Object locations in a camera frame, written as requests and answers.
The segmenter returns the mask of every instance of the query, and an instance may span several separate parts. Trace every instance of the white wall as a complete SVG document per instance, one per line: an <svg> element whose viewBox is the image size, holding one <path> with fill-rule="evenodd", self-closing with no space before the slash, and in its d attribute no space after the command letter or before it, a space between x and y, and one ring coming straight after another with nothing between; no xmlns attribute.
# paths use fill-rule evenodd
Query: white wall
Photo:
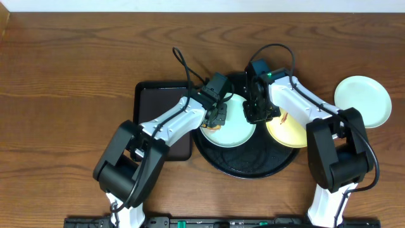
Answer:
<svg viewBox="0 0 405 228"><path fill-rule="evenodd" d="M405 0L0 0L11 12L405 12Z"/></svg>

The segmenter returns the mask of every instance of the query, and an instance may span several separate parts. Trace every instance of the round black platform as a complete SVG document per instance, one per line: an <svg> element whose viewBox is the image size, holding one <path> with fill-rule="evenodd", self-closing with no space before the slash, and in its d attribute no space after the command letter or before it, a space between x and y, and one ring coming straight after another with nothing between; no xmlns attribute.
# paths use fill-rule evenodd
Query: round black platform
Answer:
<svg viewBox="0 0 405 228"><path fill-rule="evenodd" d="M235 93L247 98L244 74L232 73L227 77L234 84ZM202 156L212 166L228 175L246 179L267 177L281 171L299 151L276 142L265 123L257 124L252 137L234 148L222 148L210 143L200 129L194 130L192 137Z"/></svg>

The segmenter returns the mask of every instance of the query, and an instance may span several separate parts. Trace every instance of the green indicator light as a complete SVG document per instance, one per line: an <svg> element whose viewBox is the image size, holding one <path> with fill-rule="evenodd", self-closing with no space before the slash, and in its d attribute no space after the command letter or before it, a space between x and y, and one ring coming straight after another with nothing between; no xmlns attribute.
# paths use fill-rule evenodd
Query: green indicator light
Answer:
<svg viewBox="0 0 405 228"><path fill-rule="evenodd" d="M185 228L185 221L178 221L177 228Z"/></svg>

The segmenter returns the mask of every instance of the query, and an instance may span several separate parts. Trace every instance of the wooden table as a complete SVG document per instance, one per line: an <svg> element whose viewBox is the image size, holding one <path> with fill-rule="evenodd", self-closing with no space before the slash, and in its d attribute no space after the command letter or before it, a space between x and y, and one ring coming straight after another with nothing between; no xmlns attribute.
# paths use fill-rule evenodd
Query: wooden table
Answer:
<svg viewBox="0 0 405 228"><path fill-rule="evenodd" d="M325 101L333 103L336 85L352 75L388 90L391 117L368 129L379 185L353 194L344 215L404 227L404 21L402 14L12 13L0 43L0 226L62 227L67 216L109 212L92 170L118 125L132 118L138 82L185 79L172 46L210 77L242 70L259 47L282 42L297 56L300 81ZM290 65L282 49L262 56L274 68ZM314 191L306 149L277 175L242 180L194 147L190 160L165 164L144 209L174 217L304 215Z"/></svg>

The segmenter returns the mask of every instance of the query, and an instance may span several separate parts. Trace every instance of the yellow plate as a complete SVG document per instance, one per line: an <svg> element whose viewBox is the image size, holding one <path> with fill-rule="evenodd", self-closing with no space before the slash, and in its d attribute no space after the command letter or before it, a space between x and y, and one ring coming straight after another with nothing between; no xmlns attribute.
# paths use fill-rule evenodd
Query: yellow plate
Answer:
<svg viewBox="0 0 405 228"><path fill-rule="evenodd" d="M273 118L266 123L270 135L279 143L290 148L303 148L307 146L305 129L281 109L281 116Z"/></svg>

